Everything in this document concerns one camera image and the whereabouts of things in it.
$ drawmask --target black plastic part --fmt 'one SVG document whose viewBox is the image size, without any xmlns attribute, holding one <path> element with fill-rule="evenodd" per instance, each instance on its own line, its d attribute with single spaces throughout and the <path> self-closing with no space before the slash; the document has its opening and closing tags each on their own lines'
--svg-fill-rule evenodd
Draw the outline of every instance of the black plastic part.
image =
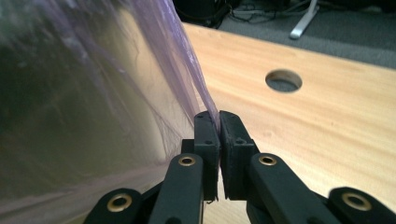
<svg viewBox="0 0 396 224">
<path fill-rule="evenodd" d="M 126 204 L 126 201 L 120 197 L 117 200 L 113 197 L 117 195 L 126 194 L 131 198 L 131 204 L 125 209 L 120 209 L 119 212 L 111 212 L 108 208 L 109 204 L 113 204 L 118 207 L 122 204 Z M 91 210 L 85 219 L 85 224 L 109 224 L 109 223 L 117 223 L 117 224 L 133 224 L 140 223 L 136 221 L 136 217 L 142 205 L 142 196 L 139 192 L 133 189 L 116 189 L 105 196 L 103 196 L 96 206 Z"/>
<path fill-rule="evenodd" d="M 333 189 L 328 206 L 342 223 L 396 223 L 395 214 L 384 204 L 357 189 Z"/>
<path fill-rule="evenodd" d="M 214 201 L 218 198 L 220 141 L 215 122 L 207 111 L 194 118 L 193 152 L 204 161 L 204 200 Z"/>
<path fill-rule="evenodd" d="M 259 150 L 248 135 L 242 120 L 233 113 L 220 111 L 221 173 L 225 198 L 247 198 L 247 169 L 250 158 Z"/>
<path fill-rule="evenodd" d="M 203 170 L 199 156 L 190 153 L 175 156 L 148 223 L 202 223 Z"/>
<path fill-rule="evenodd" d="M 275 223 L 340 223 L 278 156 L 254 155 L 249 176 Z"/>
<path fill-rule="evenodd" d="M 181 152 L 182 153 L 194 153 L 194 140 L 183 139 L 181 140 Z"/>
<path fill-rule="evenodd" d="M 267 210 L 262 210 L 247 202 L 247 216 L 251 224 L 274 224 Z"/>
<path fill-rule="evenodd" d="M 143 203 L 140 206 L 139 213 L 135 219 L 136 223 L 148 223 L 151 216 L 152 209 L 157 201 L 163 182 L 154 186 L 153 188 L 142 194 Z"/>
</svg>

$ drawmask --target chair leg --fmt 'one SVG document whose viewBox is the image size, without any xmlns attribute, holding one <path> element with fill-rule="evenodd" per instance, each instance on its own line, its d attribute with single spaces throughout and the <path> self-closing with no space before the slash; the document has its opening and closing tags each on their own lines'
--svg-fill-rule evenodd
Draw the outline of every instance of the chair leg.
<svg viewBox="0 0 396 224">
<path fill-rule="evenodd" d="M 319 6 L 317 6 L 318 0 L 311 0 L 311 4 L 309 5 L 308 11 L 304 14 L 304 16 L 300 19 L 297 25 L 290 33 L 291 39 L 298 39 L 303 34 L 306 27 L 309 25 L 309 22 L 314 19 L 315 15 L 318 12 Z"/>
</svg>

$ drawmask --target transparent plastic sheet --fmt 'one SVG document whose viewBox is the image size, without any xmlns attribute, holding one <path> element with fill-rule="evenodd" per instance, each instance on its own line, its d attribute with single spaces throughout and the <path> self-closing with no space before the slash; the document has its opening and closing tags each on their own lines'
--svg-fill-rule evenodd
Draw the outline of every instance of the transparent plastic sheet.
<svg viewBox="0 0 396 224">
<path fill-rule="evenodd" d="M 0 56 L 1 223 L 66 223 L 108 191 L 146 191 L 201 101 L 218 120 L 168 0 L 1 1 Z"/>
</svg>

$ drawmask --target table surface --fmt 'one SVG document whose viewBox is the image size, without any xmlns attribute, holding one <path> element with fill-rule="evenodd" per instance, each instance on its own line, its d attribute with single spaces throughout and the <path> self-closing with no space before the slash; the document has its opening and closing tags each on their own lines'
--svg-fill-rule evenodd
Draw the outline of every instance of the table surface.
<svg viewBox="0 0 396 224">
<path fill-rule="evenodd" d="M 396 70 L 184 26 L 218 109 L 239 115 L 261 152 L 321 195 L 348 186 L 396 211 Z M 276 69 L 297 73 L 302 87 L 270 89 Z M 205 223 L 248 222 L 244 203 L 212 204 Z"/>
</svg>

